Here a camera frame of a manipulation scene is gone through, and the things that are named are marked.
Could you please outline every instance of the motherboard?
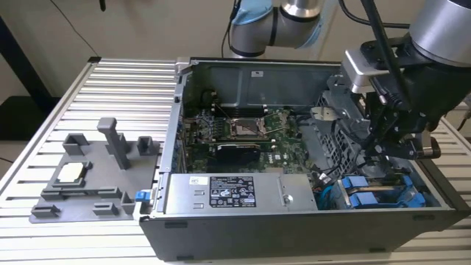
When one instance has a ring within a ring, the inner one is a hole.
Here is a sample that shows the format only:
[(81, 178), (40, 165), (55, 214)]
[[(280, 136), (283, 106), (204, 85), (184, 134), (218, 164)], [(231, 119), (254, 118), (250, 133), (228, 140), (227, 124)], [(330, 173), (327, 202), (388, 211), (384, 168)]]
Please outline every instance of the motherboard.
[(184, 119), (188, 173), (310, 173), (312, 163), (291, 110), (248, 113), (234, 115), (216, 106)]

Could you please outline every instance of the wall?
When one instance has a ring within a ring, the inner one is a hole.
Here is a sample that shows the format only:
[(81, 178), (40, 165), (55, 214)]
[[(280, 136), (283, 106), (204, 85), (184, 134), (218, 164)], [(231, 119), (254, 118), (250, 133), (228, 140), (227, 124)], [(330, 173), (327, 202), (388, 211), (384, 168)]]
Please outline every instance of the wall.
[[(220, 56), (232, 0), (107, 0), (105, 12), (100, 11), (97, 0), (55, 2), (103, 57)], [(422, 3), (423, 0), (376, 1), (384, 20), (391, 22), (411, 22)], [(364, 14), (359, 0), (347, 0), (347, 4), (355, 14)], [(45, 86), (60, 96), (92, 51), (48, 0), (1, 0), (0, 15)], [(399, 36), (404, 31), (388, 32)], [(338, 8), (322, 49), (270, 47), (267, 58), (340, 61), (343, 50), (372, 37), (371, 29), (350, 21)], [(320, 57), (312, 56), (319, 50)]]
[[(382, 20), (391, 23), (412, 23), (426, 0), (380, 0), (375, 1)], [(358, 17), (366, 18), (360, 0), (346, 0), (347, 8)], [(407, 30), (387, 29), (390, 38), (403, 36)], [(371, 27), (351, 21), (340, 7), (334, 15), (330, 32), (319, 53), (319, 60), (342, 61), (344, 50), (356, 48), (375, 36)]]

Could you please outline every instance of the aluminum extrusion table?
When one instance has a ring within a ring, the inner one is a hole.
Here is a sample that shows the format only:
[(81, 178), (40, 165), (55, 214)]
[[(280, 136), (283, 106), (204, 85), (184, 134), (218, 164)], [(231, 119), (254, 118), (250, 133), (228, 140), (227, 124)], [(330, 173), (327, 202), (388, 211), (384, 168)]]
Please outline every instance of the aluminum extrusion table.
[[(164, 264), (136, 221), (31, 224), (69, 133), (104, 140), (100, 117), (116, 117), (128, 140), (152, 136), (164, 144), (175, 88), (173, 61), (101, 59), (88, 63), (49, 118), (0, 180), (0, 261), (12, 264)], [(471, 205), (471, 145), (443, 120), (434, 132), (442, 158), (434, 160)], [(471, 219), (419, 235), (394, 253), (234, 259), (212, 264), (471, 264)]]

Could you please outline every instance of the blue latch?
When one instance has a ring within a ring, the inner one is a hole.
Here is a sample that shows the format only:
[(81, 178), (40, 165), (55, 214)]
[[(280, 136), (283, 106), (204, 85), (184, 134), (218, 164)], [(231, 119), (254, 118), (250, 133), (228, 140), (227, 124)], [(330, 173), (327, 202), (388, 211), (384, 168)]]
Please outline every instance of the blue latch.
[(403, 176), (406, 189), (398, 198), (398, 203), (407, 205), (408, 208), (426, 207), (426, 198), (414, 186), (410, 176)]
[(354, 208), (374, 208), (380, 205), (372, 192), (358, 192), (350, 196)]
[(151, 201), (151, 193), (139, 191), (135, 193), (135, 200), (137, 202), (148, 203)]
[(364, 176), (348, 176), (342, 180), (342, 183), (346, 189), (370, 186)]

